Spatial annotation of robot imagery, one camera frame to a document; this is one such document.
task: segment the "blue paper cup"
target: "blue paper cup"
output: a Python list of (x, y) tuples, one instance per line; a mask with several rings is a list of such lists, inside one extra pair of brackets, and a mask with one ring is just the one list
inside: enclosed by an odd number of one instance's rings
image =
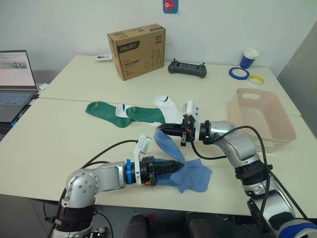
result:
[(240, 62), (241, 68), (250, 68), (255, 59), (259, 56), (259, 52), (254, 49), (247, 49), (243, 52)]

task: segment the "cardboard box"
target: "cardboard box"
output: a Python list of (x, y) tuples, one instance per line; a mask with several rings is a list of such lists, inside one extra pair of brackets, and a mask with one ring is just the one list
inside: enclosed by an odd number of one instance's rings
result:
[(108, 40), (122, 80), (164, 66), (165, 28), (158, 24), (109, 33)]

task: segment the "table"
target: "table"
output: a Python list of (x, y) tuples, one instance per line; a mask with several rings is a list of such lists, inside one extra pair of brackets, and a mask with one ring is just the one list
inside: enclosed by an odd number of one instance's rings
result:
[[(126, 128), (85, 113), (88, 102), (38, 99), (0, 143), (0, 193), (58, 200), (69, 174), (106, 147), (125, 139), (138, 139), (141, 133), (153, 135), (154, 127), (133, 122)], [(205, 112), (218, 117), (222, 112)], [(267, 154), (274, 173), (288, 188), (309, 217), (317, 217), (315, 180), (316, 139), (299, 116), (289, 116), (297, 138), (283, 149)], [(180, 138), (175, 138), (179, 145)], [(100, 157), (111, 162), (133, 158), (135, 144), (120, 145)], [(199, 144), (209, 156), (222, 152)], [(196, 156), (190, 146), (182, 147), (186, 160)], [(147, 155), (170, 159), (151, 142)], [(249, 215), (241, 183), (226, 159), (203, 161), (212, 170), (208, 190), (183, 194), (174, 187), (136, 187), (103, 192), (96, 203), (173, 210)]]
[(180, 110), (183, 104), (194, 100), (200, 107), (202, 118), (223, 120), (237, 88), (258, 88), (275, 93), (288, 115), (300, 115), (268, 68), (250, 68), (251, 75), (264, 79), (263, 85), (254, 86), (245, 80), (230, 77), (228, 72), (232, 66), (206, 64), (207, 76), (200, 79), (196, 76), (170, 74), (167, 71), (168, 64), (165, 62), (163, 68), (122, 81), (114, 63), (95, 62), (92, 56), (76, 56), (40, 97), (154, 107), (155, 96), (167, 95)]

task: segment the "sticker on wall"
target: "sticker on wall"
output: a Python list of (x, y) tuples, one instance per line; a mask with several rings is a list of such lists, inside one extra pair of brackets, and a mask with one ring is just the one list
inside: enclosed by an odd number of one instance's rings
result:
[(164, 13), (177, 13), (178, 12), (178, 0), (163, 0), (163, 12)]

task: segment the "drone remote controller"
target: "drone remote controller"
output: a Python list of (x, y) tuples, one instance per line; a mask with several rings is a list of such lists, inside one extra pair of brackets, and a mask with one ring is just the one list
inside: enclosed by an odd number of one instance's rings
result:
[(179, 61), (176, 61), (174, 58), (174, 61), (172, 61), (170, 65), (168, 66), (168, 72), (195, 75), (200, 78), (203, 78), (207, 74), (207, 69), (206, 69), (205, 63), (200, 65), (190, 64), (190, 63), (181, 63)]

